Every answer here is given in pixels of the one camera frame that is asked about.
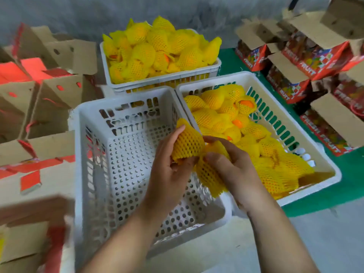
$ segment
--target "gray wall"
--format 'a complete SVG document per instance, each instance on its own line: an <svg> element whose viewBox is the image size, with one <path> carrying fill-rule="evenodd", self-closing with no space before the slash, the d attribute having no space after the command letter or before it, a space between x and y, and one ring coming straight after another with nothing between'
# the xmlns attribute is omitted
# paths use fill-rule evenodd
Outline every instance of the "gray wall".
<svg viewBox="0 0 364 273"><path fill-rule="evenodd" d="M0 0L0 44L10 44L19 23L48 25L53 32L100 42L102 33L125 29L129 18L152 23L161 15L176 28L193 28L233 47L241 18L279 17L291 0ZM317 10L329 0L300 0L297 9Z"/></svg>

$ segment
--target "white plastic basket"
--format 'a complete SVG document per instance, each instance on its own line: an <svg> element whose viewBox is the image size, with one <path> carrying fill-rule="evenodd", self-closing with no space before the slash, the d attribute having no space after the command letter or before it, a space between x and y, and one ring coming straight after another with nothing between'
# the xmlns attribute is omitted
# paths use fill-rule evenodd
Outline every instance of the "white plastic basket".
<svg viewBox="0 0 364 273"><path fill-rule="evenodd" d="M144 87L147 87L146 89L148 89L150 85L154 85L155 87L170 86L175 88L177 85L181 83L215 77L217 76L217 73L221 66L221 60L218 58L216 62L211 66L197 68L191 71L181 71L163 76L146 78L135 82L114 84L111 82L110 79L108 61L104 52L103 42L101 42L100 44L100 50L101 50L102 64L105 72L106 84L111 88L113 88L116 92L123 92L127 90L127 93L131 93L145 89Z"/></svg>
<svg viewBox="0 0 364 273"><path fill-rule="evenodd" d="M122 225L143 199L158 141L188 120L170 87L90 101L73 112L76 153L76 268ZM213 201L195 174L165 219L148 257L224 225L227 194Z"/></svg>
<svg viewBox="0 0 364 273"><path fill-rule="evenodd" d="M219 86L230 83L242 85L246 94L255 98L258 109L250 115L251 119L264 125L272 133L272 137L281 142L287 152L294 152L300 155L315 169L315 175L311 182L316 184L298 188L291 192L290 195L279 199L277 202L280 206L294 202L341 180L339 168L251 72L240 72L208 78L197 82L181 84L176 88L177 96L191 125L195 129L199 130L198 125L183 97L187 95L200 95L206 90L217 89Z"/></svg>

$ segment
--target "hand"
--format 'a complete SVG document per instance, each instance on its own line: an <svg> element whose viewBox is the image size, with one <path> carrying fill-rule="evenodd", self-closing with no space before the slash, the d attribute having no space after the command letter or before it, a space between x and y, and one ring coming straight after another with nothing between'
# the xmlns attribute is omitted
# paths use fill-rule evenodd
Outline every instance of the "hand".
<svg viewBox="0 0 364 273"><path fill-rule="evenodd" d="M177 206L184 194L192 169L198 161L198 157L187 158L182 165L172 161L173 145L184 129L185 125L180 126L159 142L147 193L143 200L143 205L153 216L160 216L161 220Z"/></svg>
<svg viewBox="0 0 364 273"><path fill-rule="evenodd" d="M222 138L204 136L203 139L207 143L220 141L229 153L231 162L224 155L215 152L208 152L205 158L216 169L230 193L245 210L259 202L262 196L269 195L248 153Z"/></svg>

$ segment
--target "plastic crate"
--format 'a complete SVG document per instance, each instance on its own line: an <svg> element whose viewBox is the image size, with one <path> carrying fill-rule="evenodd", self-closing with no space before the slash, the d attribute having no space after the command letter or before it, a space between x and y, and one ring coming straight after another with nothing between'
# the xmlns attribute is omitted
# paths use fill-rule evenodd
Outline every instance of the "plastic crate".
<svg viewBox="0 0 364 273"><path fill-rule="evenodd" d="M105 55L103 42L100 44L102 64L104 67L106 84L113 88L116 92L127 91L127 93L137 92L144 89L150 89L151 86L170 86L175 88L177 85L185 82L192 82L195 80L201 80L205 78L213 78L217 76L219 68L221 66L221 60L218 58L216 62L211 66L206 66L202 68L197 68L191 71L181 71L177 73L171 73L163 76L156 76L152 78L146 78L143 80L137 80L135 82L125 82L120 84L114 84L111 82L109 74L109 64L108 59Z"/></svg>
<svg viewBox="0 0 364 273"><path fill-rule="evenodd" d="M281 142L287 152L294 152L300 155L315 169L315 175L311 180L315 184L298 188L288 196L279 199L277 202L280 206L294 202L341 180L341 171L325 154L322 146L310 138L296 120L288 114L284 107L251 72L240 72L208 78L202 81L181 84L176 88L177 96L191 125L195 129L199 130L198 125L183 97L187 95L201 95L206 90L217 89L222 85L230 83L242 85L246 94L255 98L258 109L250 115L250 118L265 126L272 133L272 137Z"/></svg>
<svg viewBox="0 0 364 273"><path fill-rule="evenodd" d="M90 101L73 112L76 153L76 268L87 261L143 199L158 141L187 119L171 87ZM224 225L229 195L214 200L192 174L164 220L148 257Z"/></svg>

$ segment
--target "green mat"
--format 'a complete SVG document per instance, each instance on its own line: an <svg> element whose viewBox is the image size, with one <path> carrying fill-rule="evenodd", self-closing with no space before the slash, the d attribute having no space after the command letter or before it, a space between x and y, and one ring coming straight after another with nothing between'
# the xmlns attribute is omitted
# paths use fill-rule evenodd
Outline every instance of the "green mat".
<svg viewBox="0 0 364 273"><path fill-rule="evenodd" d="M234 49L220 50L219 58L222 66L219 76L236 73L241 71L249 71L240 58L235 55ZM316 142L320 142L317 137L303 124L298 115L293 111L292 107L284 101L284 99L273 90L272 86L267 82L259 72L255 73L259 80L268 88L278 101L286 108L287 112L301 125L301 127ZM328 188L317 193L306 196L291 204L283 207L287 216L295 217L303 214L320 211L331 208L333 206L352 201L364 196L364 147L355 151L335 157L332 152L325 147L325 151L331 160L340 168L343 178Z"/></svg>

